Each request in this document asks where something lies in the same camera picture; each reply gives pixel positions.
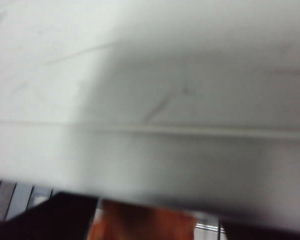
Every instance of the orange object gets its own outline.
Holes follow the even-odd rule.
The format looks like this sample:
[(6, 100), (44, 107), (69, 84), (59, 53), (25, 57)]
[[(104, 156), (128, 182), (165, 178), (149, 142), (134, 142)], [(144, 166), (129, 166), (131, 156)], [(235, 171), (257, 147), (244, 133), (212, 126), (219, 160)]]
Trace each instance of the orange object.
[(193, 240), (196, 222), (179, 211), (104, 201), (88, 240)]

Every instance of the black object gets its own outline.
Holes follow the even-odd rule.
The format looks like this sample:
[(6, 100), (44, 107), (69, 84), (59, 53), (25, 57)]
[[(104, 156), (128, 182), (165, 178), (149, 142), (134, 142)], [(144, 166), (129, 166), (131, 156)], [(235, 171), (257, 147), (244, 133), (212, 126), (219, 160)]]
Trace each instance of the black object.
[(222, 222), (228, 240), (300, 240), (300, 233)]
[(98, 199), (58, 193), (0, 225), (0, 240), (86, 240)]

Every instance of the gray surface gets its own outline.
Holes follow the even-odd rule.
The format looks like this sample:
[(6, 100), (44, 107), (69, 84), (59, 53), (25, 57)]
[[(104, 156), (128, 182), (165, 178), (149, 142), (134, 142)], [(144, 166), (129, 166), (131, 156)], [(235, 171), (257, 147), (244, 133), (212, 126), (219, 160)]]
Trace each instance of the gray surface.
[(5, 220), (15, 185), (15, 183), (8, 181), (2, 181), (0, 184), (0, 221)]
[(6, 220), (23, 213), (27, 209), (32, 185), (17, 183), (6, 215)]
[(300, 230), (300, 0), (97, 2), (0, 7), (0, 178)]

